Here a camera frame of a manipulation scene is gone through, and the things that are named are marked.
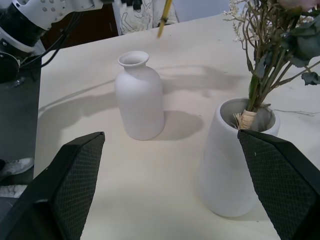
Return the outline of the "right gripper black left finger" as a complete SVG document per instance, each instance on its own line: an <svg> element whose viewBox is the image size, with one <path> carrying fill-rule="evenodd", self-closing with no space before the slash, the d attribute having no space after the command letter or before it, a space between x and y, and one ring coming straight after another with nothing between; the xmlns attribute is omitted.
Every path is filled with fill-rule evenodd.
<svg viewBox="0 0 320 240"><path fill-rule="evenodd" d="M2 240L79 240L96 191L104 132L64 144L0 218Z"/></svg>

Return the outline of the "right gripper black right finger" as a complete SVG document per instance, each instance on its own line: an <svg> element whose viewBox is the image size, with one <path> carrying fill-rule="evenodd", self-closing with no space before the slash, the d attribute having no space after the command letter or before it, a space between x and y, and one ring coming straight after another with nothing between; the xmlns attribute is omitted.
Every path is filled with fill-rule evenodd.
<svg viewBox="0 0 320 240"><path fill-rule="evenodd" d="M291 142L253 130L237 138L258 196L282 240L320 238L320 171Z"/></svg>

